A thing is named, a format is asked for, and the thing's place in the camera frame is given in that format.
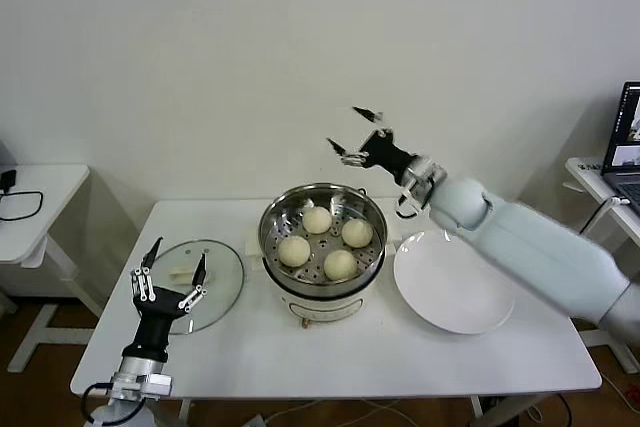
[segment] white plate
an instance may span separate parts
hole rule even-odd
[[[405,240],[394,261],[400,293],[420,317],[458,334],[502,325],[515,299],[511,283],[471,247],[441,232]]]

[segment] white side table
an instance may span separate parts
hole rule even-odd
[[[86,165],[19,165],[0,166],[0,172],[15,168],[16,185],[11,192],[41,191],[42,208],[34,217],[16,222],[0,222],[0,264],[21,264],[36,268],[44,254],[54,261],[58,276],[67,287],[98,317],[102,314],[100,296],[90,285],[78,281],[78,267],[64,250],[49,236],[48,231],[60,212],[89,176]],[[20,203],[29,202],[20,196],[7,197],[0,202],[0,216],[6,211],[20,211]],[[15,312],[15,304],[6,296],[2,304],[8,312]],[[93,329],[61,329],[47,327],[57,305],[42,307],[13,359],[9,372],[22,372],[38,344],[87,344]]]
[[[616,195],[600,175],[601,159],[573,157],[567,160],[565,166],[583,190],[588,192],[596,202],[602,203]],[[640,217],[638,214],[626,205],[613,207],[607,214],[615,220],[636,245],[640,246]],[[587,347],[608,346],[627,374],[640,372],[640,362],[635,358],[633,352],[625,344],[611,337],[608,332],[600,329],[584,330],[580,332],[580,337]]]

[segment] laptop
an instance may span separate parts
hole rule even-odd
[[[624,84],[602,177],[640,214],[640,82]]]

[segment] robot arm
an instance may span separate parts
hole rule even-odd
[[[602,247],[529,207],[488,193],[475,180],[447,177],[430,158],[393,145],[382,114],[355,110],[380,128],[358,152],[330,143],[344,164],[380,165],[394,176],[402,189],[396,204],[400,217],[414,217],[430,206],[429,216],[438,226],[565,315],[640,344],[640,286],[620,272]]]
[[[162,237],[144,256],[140,267],[131,272],[133,304],[140,314],[140,322],[133,343],[122,351],[120,368],[110,382],[89,387],[82,396],[85,426],[155,426],[153,415],[145,407],[147,399],[158,400],[171,393],[172,379],[162,374],[168,360],[166,347],[173,321],[188,314],[207,294],[203,288],[206,277],[206,254],[202,254],[193,275],[193,290],[182,294],[162,287],[154,287],[151,268],[160,248]],[[89,414],[86,401],[93,389],[106,389],[109,404]]]

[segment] stainless steel steamer basket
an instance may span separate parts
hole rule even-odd
[[[302,226],[304,210],[321,206],[329,210],[333,223],[324,234],[310,234]],[[374,230],[366,247],[354,249],[342,240],[342,226],[350,219],[363,219]],[[298,235],[311,247],[309,261],[290,268],[278,260],[278,243]],[[387,223],[380,208],[364,191],[334,184],[309,184],[291,189],[275,199],[262,214],[258,230],[263,263],[272,280],[286,291],[311,300],[336,300],[357,293],[373,281],[384,260]],[[332,281],[324,275],[324,259],[332,251],[350,251],[358,263],[355,277]]]

